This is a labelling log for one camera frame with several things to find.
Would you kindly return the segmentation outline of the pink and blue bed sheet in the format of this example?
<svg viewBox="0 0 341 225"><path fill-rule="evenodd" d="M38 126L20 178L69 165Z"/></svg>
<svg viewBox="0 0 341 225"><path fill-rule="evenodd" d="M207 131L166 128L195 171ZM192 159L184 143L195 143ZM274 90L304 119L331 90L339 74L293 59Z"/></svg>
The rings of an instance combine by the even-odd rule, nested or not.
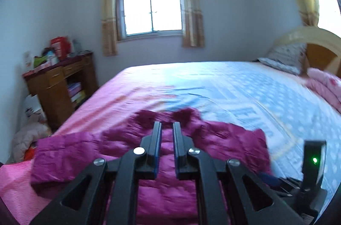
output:
<svg viewBox="0 0 341 225"><path fill-rule="evenodd" d="M304 86L304 79L255 62L193 62L131 67L99 88L51 137L142 127L142 114L166 116L190 109L195 121L261 129L276 176L302 179L304 140L326 140L322 188L327 208L340 184L340 113ZM195 224L193 182L175 177L172 122L162 124L162 159L156 181L141 181L138 224ZM1 167L1 199L19 222L30 221L50 202L31 187L33 160Z"/></svg>

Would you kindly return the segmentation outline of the green item on desk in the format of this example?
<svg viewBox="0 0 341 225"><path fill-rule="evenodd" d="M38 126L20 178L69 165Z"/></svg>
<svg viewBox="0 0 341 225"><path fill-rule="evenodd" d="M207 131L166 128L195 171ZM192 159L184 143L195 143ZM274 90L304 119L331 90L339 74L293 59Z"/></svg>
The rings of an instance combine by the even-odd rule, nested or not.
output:
<svg viewBox="0 0 341 225"><path fill-rule="evenodd" d="M44 64L47 62L47 56L35 56L33 59L33 68L37 68L38 66L40 66L41 64Z"/></svg>

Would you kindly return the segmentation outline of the patterned pillow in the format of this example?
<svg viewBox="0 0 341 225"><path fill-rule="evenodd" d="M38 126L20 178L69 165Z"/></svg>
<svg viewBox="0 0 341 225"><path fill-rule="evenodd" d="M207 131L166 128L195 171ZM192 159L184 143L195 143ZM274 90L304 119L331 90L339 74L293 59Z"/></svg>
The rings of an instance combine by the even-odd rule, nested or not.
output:
<svg viewBox="0 0 341 225"><path fill-rule="evenodd" d="M265 57L258 58L258 61L274 69L298 76L303 72L306 48L306 43L276 46Z"/></svg>

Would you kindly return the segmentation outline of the white paper bag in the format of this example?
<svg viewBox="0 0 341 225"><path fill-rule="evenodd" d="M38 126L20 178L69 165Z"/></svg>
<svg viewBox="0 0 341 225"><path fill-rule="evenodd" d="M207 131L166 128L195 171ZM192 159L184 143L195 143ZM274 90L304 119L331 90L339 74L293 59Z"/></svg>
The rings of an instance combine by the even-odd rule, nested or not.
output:
<svg viewBox="0 0 341 225"><path fill-rule="evenodd" d="M39 111L42 111L42 106L40 104L39 98L37 95L28 95L24 99L24 110L26 116L29 118L32 114L35 114Z"/></svg>

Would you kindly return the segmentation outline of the right beige curtain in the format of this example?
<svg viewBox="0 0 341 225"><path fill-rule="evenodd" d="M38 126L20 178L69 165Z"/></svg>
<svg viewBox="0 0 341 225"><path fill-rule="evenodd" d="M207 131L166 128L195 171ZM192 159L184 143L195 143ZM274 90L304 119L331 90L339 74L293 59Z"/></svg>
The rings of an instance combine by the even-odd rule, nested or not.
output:
<svg viewBox="0 0 341 225"><path fill-rule="evenodd" d="M200 0L183 1L183 47L202 48L205 46L204 22Z"/></svg>

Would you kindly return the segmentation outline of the side window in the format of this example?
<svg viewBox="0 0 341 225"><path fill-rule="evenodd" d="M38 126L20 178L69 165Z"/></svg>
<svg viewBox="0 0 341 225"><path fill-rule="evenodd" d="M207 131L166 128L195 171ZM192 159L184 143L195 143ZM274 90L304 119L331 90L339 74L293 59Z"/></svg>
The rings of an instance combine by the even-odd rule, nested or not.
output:
<svg viewBox="0 0 341 225"><path fill-rule="evenodd" d="M340 37L340 8L338 0L318 0L318 27Z"/></svg>

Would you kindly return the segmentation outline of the pink folded quilt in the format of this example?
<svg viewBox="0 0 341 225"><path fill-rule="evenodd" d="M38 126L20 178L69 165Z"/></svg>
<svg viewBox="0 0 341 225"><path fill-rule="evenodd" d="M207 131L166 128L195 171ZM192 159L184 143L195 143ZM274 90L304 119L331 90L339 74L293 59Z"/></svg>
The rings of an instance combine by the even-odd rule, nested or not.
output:
<svg viewBox="0 0 341 225"><path fill-rule="evenodd" d="M316 68L308 68L306 73L308 78L306 79L305 85L310 90L320 95L326 102L328 102L340 113L340 78Z"/></svg>

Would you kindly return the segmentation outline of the brown wooden desk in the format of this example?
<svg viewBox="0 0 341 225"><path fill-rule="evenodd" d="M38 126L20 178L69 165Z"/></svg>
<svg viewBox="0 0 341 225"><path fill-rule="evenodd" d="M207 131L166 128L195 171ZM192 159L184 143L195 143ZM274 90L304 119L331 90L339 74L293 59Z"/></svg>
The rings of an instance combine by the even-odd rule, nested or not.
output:
<svg viewBox="0 0 341 225"><path fill-rule="evenodd" d="M65 59L54 66L23 74L29 93L37 95L47 123L56 131L99 88L93 52ZM68 87L80 83L80 102L72 101Z"/></svg>

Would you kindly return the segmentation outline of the beige curtain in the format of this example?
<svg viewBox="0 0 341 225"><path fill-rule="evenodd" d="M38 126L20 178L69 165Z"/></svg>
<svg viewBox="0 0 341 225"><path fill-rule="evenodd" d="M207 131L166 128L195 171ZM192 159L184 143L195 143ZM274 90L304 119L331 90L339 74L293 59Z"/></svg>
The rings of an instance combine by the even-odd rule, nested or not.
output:
<svg viewBox="0 0 341 225"><path fill-rule="evenodd" d="M205 46L204 22L200 0L183 1L183 47L202 48Z"/></svg>
<svg viewBox="0 0 341 225"><path fill-rule="evenodd" d="M116 0L102 0L102 52L104 56L117 55Z"/></svg>

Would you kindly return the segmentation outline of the left beige curtain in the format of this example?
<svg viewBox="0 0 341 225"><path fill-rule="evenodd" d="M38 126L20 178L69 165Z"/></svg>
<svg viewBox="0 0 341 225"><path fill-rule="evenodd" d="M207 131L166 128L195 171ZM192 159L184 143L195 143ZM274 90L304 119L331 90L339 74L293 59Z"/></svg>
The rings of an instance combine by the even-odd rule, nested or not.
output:
<svg viewBox="0 0 341 225"><path fill-rule="evenodd" d="M117 55L116 0L102 0L102 52L104 56Z"/></svg>

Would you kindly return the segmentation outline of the pink quilted coat on floor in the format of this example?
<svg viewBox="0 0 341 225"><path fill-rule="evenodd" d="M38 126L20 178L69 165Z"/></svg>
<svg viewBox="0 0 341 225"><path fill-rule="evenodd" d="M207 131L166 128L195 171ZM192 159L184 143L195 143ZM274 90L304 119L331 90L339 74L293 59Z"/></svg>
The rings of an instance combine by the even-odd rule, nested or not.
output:
<svg viewBox="0 0 341 225"><path fill-rule="evenodd" d="M45 114L32 114L28 118L27 124L14 134L12 140L13 161L16 163L23 161L25 152L32 143L51 135L52 131L47 124Z"/></svg>

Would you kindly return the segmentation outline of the wooden headboard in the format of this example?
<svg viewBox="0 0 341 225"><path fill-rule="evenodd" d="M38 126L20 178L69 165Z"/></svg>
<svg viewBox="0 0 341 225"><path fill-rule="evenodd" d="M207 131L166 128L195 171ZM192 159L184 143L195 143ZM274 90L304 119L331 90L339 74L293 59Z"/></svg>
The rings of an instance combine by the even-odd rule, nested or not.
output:
<svg viewBox="0 0 341 225"><path fill-rule="evenodd" d="M306 58L311 68L330 72L340 78L340 37L315 26L302 26L285 33L274 46L306 43Z"/></svg>

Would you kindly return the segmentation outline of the white card on wall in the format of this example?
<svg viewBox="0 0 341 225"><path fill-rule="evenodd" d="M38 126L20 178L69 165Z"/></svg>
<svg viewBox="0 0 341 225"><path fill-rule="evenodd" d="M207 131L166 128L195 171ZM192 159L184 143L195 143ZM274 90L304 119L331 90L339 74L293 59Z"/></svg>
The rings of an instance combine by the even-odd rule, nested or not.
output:
<svg viewBox="0 0 341 225"><path fill-rule="evenodd" d="M25 72L29 72L33 69L33 55L30 51L24 53L24 70Z"/></svg>

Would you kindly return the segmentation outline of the red box on desk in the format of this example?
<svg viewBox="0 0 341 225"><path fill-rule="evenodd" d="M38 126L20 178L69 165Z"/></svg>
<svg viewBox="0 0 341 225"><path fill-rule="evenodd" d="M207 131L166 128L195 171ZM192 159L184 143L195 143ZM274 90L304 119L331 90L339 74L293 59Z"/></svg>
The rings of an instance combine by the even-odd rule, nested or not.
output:
<svg viewBox="0 0 341 225"><path fill-rule="evenodd" d="M68 36L60 36L50 40L50 46L54 49L57 58L61 61L71 53L71 43Z"/></svg>

